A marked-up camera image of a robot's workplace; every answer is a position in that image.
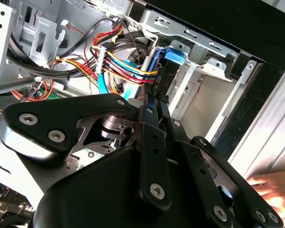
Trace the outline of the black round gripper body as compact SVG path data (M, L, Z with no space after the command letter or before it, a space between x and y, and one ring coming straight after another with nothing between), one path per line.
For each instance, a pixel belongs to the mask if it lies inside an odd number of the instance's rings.
M169 162L172 204L161 212L139 196L140 157L119 149L55 183L40 201L36 228L211 228L195 185Z

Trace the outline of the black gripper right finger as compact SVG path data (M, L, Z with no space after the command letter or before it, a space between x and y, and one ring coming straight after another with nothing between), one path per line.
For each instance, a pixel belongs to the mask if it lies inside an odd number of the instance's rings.
M193 223L202 228L282 228L278 214L205 138L188 138L171 118L168 104L167 96L159 98L160 126Z

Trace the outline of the person's hand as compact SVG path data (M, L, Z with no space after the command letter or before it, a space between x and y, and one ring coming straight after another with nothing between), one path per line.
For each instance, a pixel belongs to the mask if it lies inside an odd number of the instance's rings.
M254 176L247 182L285 223L285 171Z

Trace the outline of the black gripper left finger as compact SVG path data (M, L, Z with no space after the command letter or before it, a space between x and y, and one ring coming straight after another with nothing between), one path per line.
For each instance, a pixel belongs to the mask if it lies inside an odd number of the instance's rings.
M159 129L156 99L146 94L135 107L116 94L60 98L12 104L0 118L0 183L24 195L37 207L45 192L64 180L58 190L87 201L103 189L105 171L88 177L69 174L68 157L110 139L136 143L140 154L138 193L142 200L165 211L171 206L171 189L164 132Z

